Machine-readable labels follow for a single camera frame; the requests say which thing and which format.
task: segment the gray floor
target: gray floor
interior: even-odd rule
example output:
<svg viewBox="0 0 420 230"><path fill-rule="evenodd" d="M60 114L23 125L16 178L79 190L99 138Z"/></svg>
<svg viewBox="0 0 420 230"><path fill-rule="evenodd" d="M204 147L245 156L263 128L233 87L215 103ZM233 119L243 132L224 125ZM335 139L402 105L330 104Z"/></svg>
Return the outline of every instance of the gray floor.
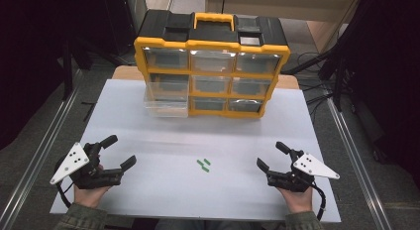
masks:
<svg viewBox="0 0 420 230"><path fill-rule="evenodd" d="M189 13L185 11L183 3L188 0L173 0L172 11L175 13ZM281 20L288 39L292 56L284 69L297 66L315 56L316 49L304 21ZM89 105L82 102L95 102L101 92L105 80L110 78L115 67L99 57L92 55L94 66L91 70L84 70L78 82L78 92L71 109L59 129L50 152L46 156L40 172L28 192L25 202L17 214L12 229L53 229L59 216L50 214L50 208L56 195L56 190L49 184L53 175L53 165L57 159L68 152L74 142L79 141L86 122ZM124 57L133 61L132 55ZM318 66L302 71L298 77L301 89L306 85L316 85L316 71ZM25 169L43 142L45 133L60 105L63 87L60 86L47 100L44 106L34 115L19 137L8 147L0 151L0 208L5 209L9 197L22 178ZM324 94L321 88L305 91L307 100ZM381 165L371 154L371 145L357 115L352 113L352 105L348 97L343 97L343 114L355 140L359 154L365 164L367 172L384 206L384 211L393 229L420 229L420 193L411 176L402 168L395 165ZM312 112L315 102L308 105L308 112ZM364 192L355 170L350 162L340 133L331 114L327 102L319 105L314 118L314 129L325 163L340 174L340 180L331 180L335 198L339 207L342 223L325 224L327 229L376 229L371 216ZM130 226L131 218L110 216L109 223Z"/></svg>

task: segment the metal rail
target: metal rail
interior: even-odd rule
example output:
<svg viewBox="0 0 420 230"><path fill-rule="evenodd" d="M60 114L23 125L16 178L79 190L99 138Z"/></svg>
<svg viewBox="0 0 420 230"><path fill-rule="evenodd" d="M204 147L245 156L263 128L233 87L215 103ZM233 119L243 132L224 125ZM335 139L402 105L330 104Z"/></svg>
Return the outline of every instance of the metal rail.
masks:
<svg viewBox="0 0 420 230"><path fill-rule="evenodd" d="M47 156L50 153L50 149L55 141L56 135L58 134L61 126L73 105L74 99L77 96L79 89L79 83L83 78L82 71L79 69L74 78L74 89L68 96L66 101L62 101L55 116L50 123L49 128L47 129L46 134L41 140L40 145L37 148L34 156L31 159L27 169L25 170L22 178L19 180L18 184L12 191L12 194L9 197L6 208L3 211L3 214L0 217L0 229L9 230L12 228L15 220L21 211L21 208L28 197L29 192L40 172Z"/></svg>
<svg viewBox="0 0 420 230"><path fill-rule="evenodd" d="M331 90L331 87L327 84L324 84L323 86L325 88L324 93L329 94L330 91L328 90ZM358 178L362 191L365 195L367 206L370 209L373 221L376 224L377 229L391 230L392 227L389 224L389 220L384 211L382 202L380 201L373 183L370 180L368 171L362 162L362 158L359 155L358 148L356 147L356 144L352 138L343 113L337 110L332 98L328 98L327 101L331 114L333 115L334 121L336 122L337 128L339 130L340 136L342 137L347 154L349 155L350 162L352 163L353 169L355 170L356 177Z"/></svg>

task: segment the small green object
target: small green object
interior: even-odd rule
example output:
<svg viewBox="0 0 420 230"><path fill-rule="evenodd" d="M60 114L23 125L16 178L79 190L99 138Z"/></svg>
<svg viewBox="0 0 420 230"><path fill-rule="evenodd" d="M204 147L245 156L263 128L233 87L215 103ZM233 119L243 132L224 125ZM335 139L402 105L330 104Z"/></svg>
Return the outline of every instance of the small green object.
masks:
<svg viewBox="0 0 420 230"><path fill-rule="evenodd" d="M208 169L206 169L206 168L204 168L204 167L201 167L203 170L205 170L207 173L209 173L210 172L210 170L208 170Z"/></svg>

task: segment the sleeve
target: sleeve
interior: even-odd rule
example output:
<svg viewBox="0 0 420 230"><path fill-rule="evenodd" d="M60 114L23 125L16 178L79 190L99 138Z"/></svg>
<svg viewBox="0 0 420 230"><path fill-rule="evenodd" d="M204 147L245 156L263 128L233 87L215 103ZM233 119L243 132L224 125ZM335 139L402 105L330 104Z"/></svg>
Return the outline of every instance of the sleeve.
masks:
<svg viewBox="0 0 420 230"><path fill-rule="evenodd" d="M107 212L100 209L93 209L79 205L71 204L54 230L85 229L97 230L103 229Z"/></svg>
<svg viewBox="0 0 420 230"><path fill-rule="evenodd" d="M321 223L315 213L301 212L286 215L287 230L323 230Z"/></svg>

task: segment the green pieces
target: green pieces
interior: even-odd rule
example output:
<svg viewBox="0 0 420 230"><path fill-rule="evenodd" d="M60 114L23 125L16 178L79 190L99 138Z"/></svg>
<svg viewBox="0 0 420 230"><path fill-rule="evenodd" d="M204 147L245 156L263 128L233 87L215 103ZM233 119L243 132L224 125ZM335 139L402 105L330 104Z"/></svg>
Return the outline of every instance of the green pieces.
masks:
<svg viewBox="0 0 420 230"><path fill-rule="evenodd" d="M208 170L208 169L206 169L206 168L204 168L204 167L201 167L205 172L207 172L207 173L209 173L210 172L210 170Z"/></svg>
<svg viewBox="0 0 420 230"><path fill-rule="evenodd" d="M200 166L201 166L201 168L202 168L205 172L210 173L210 170L209 170L208 168L204 167L204 166L205 166L205 164L207 164L208 166L210 166L210 165L211 165L211 163L210 163L207 159L204 159L204 163L205 163L205 164L203 164L200 160L197 160L197 163L198 163L198 165L200 165Z"/></svg>

